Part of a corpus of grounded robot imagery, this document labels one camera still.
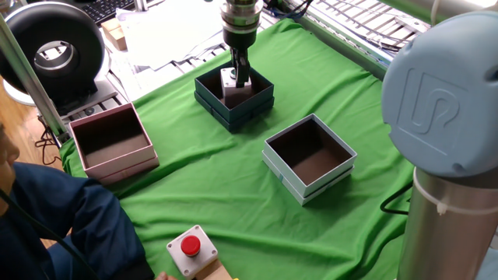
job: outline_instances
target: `pink box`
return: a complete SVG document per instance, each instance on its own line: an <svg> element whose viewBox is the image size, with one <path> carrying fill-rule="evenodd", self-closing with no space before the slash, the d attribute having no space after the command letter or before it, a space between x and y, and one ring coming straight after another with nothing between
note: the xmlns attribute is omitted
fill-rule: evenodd
<svg viewBox="0 0 498 280"><path fill-rule="evenodd" d="M86 175L112 184L159 165L132 103L69 123Z"/></svg>

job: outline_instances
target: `emergency stop button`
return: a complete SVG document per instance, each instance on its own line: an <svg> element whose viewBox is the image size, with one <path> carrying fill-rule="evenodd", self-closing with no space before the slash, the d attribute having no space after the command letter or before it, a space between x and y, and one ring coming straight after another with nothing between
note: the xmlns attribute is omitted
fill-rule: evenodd
<svg viewBox="0 0 498 280"><path fill-rule="evenodd" d="M181 251L188 257L194 257L201 250L201 240L198 237L190 235L181 241Z"/></svg>

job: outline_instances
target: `table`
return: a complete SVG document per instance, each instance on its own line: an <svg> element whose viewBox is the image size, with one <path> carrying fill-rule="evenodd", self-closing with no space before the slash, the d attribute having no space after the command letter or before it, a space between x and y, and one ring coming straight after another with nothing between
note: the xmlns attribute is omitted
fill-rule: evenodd
<svg viewBox="0 0 498 280"><path fill-rule="evenodd" d="M194 78L227 52L135 101L161 165L110 187L155 272L180 277L166 245L195 224L233 277L392 280L406 217L381 202L412 179L381 117L381 81L290 20L258 35L251 65L275 106L236 134L195 101ZM301 208L262 162L263 141L315 113L358 152L352 176ZM63 166L85 176L73 140ZM406 199L392 208L407 209Z"/></svg>

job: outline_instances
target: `sleeve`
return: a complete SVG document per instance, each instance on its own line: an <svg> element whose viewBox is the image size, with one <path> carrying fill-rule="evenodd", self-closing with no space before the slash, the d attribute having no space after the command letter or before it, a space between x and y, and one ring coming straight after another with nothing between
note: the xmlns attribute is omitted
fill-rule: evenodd
<svg viewBox="0 0 498 280"><path fill-rule="evenodd" d="M154 278L132 221L96 180L24 163L14 169L12 194L19 206L60 237L72 228L73 244L100 279Z"/></svg>

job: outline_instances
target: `cardboard box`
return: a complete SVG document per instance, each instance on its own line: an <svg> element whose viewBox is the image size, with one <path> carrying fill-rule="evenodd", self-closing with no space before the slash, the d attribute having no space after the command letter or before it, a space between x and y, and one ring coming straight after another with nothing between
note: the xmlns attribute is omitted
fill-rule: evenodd
<svg viewBox="0 0 498 280"><path fill-rule="evenodd" d="M195 99L223 127L235 131L261 112L271 109L275 99L273 84L251 68L253 96L235 107L227 107L223 100L220 70L231 65L227 62L196 78Z"/></svg>
<svg viewBox="0 0 498 280"><path fill-rule="evenodd" d="M127 49L125 34L116 18L109 19L101 24L102 31L106 38L119 50L124 51Z"/></svg>
<svg viewBox="0 0 498 280"><path fill-rule="evenodd" d="M315 114L268 138L263 160L304 205L351 174L356 152Z"/></svg>
<svg viewBox="0 0 498 280"><path fill-rule="evenodd" d="M112 184L159 165L132 103L69 123L86 175Z"/></svg>

